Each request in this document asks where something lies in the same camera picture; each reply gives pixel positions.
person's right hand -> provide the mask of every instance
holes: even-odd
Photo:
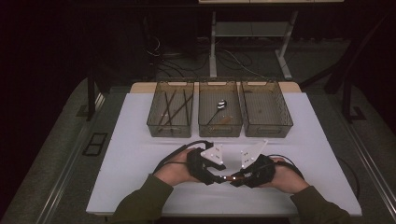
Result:
[[[285,161],[282,158],[271,158],[274,162]],[[271,182],[260,185],[259,188],[276,188],[285,193],[295,194],[309,187],[299,175],[286,166],[276,165],[276,172]]]

person's left hand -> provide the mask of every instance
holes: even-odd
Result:
[[[183,182],[200,182],[190,175],[187,165],[185,164],[187,161],[187,154],[192,150],[195,150],[195,148],[189,148],[178,153],[153,175],[170,186],[175,186]]]

white plastic bracket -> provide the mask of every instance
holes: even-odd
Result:
[[[222,165],[222,144],[214,145],[213,147],[201,152],[201,156],[205,159],[213,161],[217,165]]]
[[[268,140],[257,143],[254,146],[248,147],[241,151],[242,155],[242,168],[246,169],[251,165],[257,158],[262,154],[265,146],[267,146]]]

metal frame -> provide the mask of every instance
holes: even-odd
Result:
[[[212,32],[210,36],[209,72],[211,77],[218,75],[216,66],[216,36],[282,36],[283,43],[280,49],[276,49],[275,55],[280,69],[286,80],[292,76],[284,58],[290,42],[291,33],[296,22],[298,11],[291,13],[290,20],[285,22],[217,22],[216,11],[212,13]]]

clear plastic bin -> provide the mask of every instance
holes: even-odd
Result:
[[[218,104],[226,106],[218,109]],[[199,135],[201,137],[239,137],[242,114],[236,80],[207,77],[199,80]]]
[[[194,78],[157,82],[147,125],[153,137],[191,137]]]
[[[279,83],[272,79],[241,81],[241,105],[247,137],[286,137],[293,121]]]

